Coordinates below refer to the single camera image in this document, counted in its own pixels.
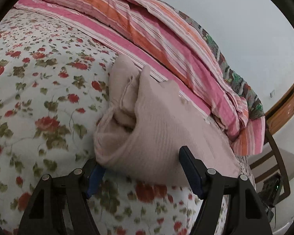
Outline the pale pink knit sweater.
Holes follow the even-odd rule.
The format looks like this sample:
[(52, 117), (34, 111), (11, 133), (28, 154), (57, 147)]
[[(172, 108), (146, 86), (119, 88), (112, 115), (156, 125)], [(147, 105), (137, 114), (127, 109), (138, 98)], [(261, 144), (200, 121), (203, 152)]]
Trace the pale pink knit sweater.
[(179, 163), (186, 146), (208, 168), (236, 177), (240, 166), (220, 129), (179, 96), (174, 81), (157, 82), (150, 67), (138, 70), (116, 58), (109, 78), (109, 109), (94, 134), (100, 165), (147, 183), (188, 186)]

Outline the brown wooden footboard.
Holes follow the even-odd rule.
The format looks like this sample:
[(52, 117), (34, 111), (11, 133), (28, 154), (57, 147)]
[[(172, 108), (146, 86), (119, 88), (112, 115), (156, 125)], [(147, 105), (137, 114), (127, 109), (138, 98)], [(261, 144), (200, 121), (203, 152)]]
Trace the brown wooden footboard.
[(283, 95), (283, 97), (266, 112), (266, 130), (263, 145), (269, 145), (270, 150), (255, 162), (250, 164), (252, 170), (264, 165), (270, 159), (275, 159), (275, 163), (264, 172), (255, 176), (255, 182), (264, 182), (275, 173), (282, 177), (283, 187), (281, 189), (277, 204), (290, 196), (290, 184), (281, 150), (279, 149), (273, 135), (277, 133), (294, 116), (294, 83)]

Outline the white red floral bedsheet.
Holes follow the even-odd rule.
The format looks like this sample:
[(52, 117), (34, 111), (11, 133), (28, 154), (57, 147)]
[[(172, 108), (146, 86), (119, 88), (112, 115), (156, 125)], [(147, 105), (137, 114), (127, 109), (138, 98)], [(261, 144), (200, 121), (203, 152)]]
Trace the white red floral bedsheet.
[[(0, 228), (17, 234), (43, 174), (60, 177), (94, 157), (109, 106), (112, 49), (71, 25), (12, 9), (0, 22)], [(186, 187), (108, 171), (88, 200), (101, 234), (188, 234), (202, 205)]]

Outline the pink orange striped quilt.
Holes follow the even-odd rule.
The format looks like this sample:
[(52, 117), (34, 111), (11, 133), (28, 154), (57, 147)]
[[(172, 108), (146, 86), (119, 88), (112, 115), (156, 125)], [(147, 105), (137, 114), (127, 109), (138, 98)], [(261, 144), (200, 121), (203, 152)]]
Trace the pink orange striped quilt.
[(262, 152), (265, 116), (249, 119), (246, 99), (224, 80), (205, 40), (162, 1), (19, 0), (16, 7), (64, 20), (159, 75), (174, 74), (193, 102), (216, 117), (236, 155)]

